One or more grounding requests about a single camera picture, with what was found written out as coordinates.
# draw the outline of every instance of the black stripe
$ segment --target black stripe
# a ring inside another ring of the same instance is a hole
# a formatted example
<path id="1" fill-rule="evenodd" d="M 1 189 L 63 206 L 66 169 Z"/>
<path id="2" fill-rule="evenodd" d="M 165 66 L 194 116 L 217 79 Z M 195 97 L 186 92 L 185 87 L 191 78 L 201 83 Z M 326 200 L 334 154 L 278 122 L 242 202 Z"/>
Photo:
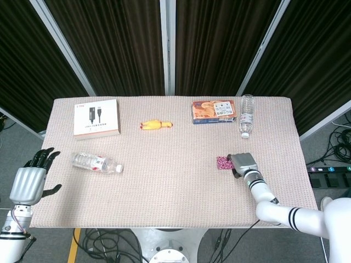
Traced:
<path id="1" fill-rule="evenodd" d="M 251 191 L 252 187 L 255 185 L 255 184 L 258 184 L 260 182 L 263 182 L 266 184 L 266 182 L 262 179 L 256 179 L 256 180 L 253 180 L 252 183 L 250 184 L 250 186 L 248 187 L 248 189 Z"/>
<path id="2" fill-rule="evenodd" d="M 297 229 L 296 227 L 296 224 L 295 224 L 295 215 L 296 215 L 296 212 L 299 210 L 300 208 L 297 208 L 294 213 L 292 214 L 292 223 L 294 224 L 294 227 L 296 228 L 296 231 L 300 232 L 299 229 Z"/>
<path id="3" fill-rule="evenodd" d="M 4 231 L 1 231 L 0 235 L 23 235 L 23 232 L 4 232 Z"/>
<path id="4" fill-rule="evenodd" d="M 288 219 L 289 219 L 289 225 L 290 225 L 290 228 L 291 229 L 294 229 L 293 228 L 293 226 L 292 226 L 292 224 L 291 224 L 291 220 L 290 220 L 290 216 L 291 216 L 291 213 L 294 211 L 294 209 L 295 209 L 296 207 L 294 207 L 294 208 L 292 208 L 291 210 L 290 210 L 290 212 L 289 212 L 289 216 L 288 216 Z"/>
<path id="5" fill-rule="evenodd" d="M 0 239 L 6 239 L 6 240 L 25 240 L 26 237 L 0 237 Z"/>

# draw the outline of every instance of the beige textured tablecloth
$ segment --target beige textured tablecloth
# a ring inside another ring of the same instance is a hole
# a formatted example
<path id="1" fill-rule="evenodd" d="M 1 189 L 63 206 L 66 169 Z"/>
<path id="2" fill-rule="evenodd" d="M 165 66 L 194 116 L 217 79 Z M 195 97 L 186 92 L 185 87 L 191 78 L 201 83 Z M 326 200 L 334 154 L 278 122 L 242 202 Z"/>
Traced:
<path id="1" fill-rule="evenodd" d="M 257 220 L 248 187 L 216 164 L 217 156 L 241 152 L 252 153 L 282 205 L 316 209 L 290 99 L 256 97 L 247 140 L 239 122 L 191 121 L 192 101 L 233 97 L 117 97 L 121 135 L 76 141 L 74 104 L 112 98 L 55 100 L 43 148 L 61 154 L 45 188 L 62 188 L 34 206 L 32 227 L 248 227 Z M 234 101 L 239 111 L 240 98 Z M 155 118 L 173 127 L 140 130 L 141 122 Z M 72 152 L 112 157 L 124 172 L 73 167 Z"/>

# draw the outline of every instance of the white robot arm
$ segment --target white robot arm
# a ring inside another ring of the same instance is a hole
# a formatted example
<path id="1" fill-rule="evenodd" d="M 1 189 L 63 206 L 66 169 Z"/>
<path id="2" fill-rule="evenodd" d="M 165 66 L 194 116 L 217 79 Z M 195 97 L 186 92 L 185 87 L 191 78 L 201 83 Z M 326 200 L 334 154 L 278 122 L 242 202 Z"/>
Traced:
<path id="1" fill-rule="evenodd" d="M 1 262 L 14 263 L 23 259 L 25 252 L 36 240 L 27 231 L 33 216 L 32 205 L 61 188 L 61 185 L 56 185 L 51 190 L 44 190 L 46 174 L 54 158 L 60 154 L 54 152 L 49 156 L 53 150 L 54 148 L 49 148 L 38 151 L 32 160 L 17 171 L 10 194 L 15 207 L 9 211 L 0 233 Z M 27 238 L 30 242 L 24 249 Z"/>
<path id="2" fill-rule="evenodd" d="M 250 153 L 228 155 L 236 178 L 243 177 L 257 202 L 256 215 L 265 222 L 330 240 L 330 263 L 350 262 L 351 198 L 335 199 L 324 212 L 283 207 L 272 194 Z"/>

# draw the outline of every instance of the yellow toy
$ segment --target yellow toy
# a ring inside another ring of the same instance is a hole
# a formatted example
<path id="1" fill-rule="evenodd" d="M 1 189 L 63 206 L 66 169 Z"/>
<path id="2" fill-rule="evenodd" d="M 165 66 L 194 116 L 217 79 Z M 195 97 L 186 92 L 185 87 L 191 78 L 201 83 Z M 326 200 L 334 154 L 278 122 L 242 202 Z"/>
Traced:
<path id="1" fill-rule="evenodd" d="M 142 130 L 157 130 L 161 129 L 162 127 L 170 128 L 173 124 L 171 122 L 161 122 L 158 119 L 152 119 L 148 122 L 142 122 L 140 124 L 140 128 Z"/>

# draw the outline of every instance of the pink object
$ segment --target pink object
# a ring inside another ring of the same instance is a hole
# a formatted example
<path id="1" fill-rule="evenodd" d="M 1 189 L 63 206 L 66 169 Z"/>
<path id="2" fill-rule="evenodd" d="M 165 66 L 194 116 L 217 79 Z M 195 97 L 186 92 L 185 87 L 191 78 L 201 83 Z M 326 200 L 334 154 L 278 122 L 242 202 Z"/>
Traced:
<path id="1" fill-rule="evenodd" d="M 229 169 L 233 169 L 234 165 L 231 162 L 231 160 L 228 161 L 226 157 L 218 156 L 217 168 L 218 170 L 229 170 Z"/>

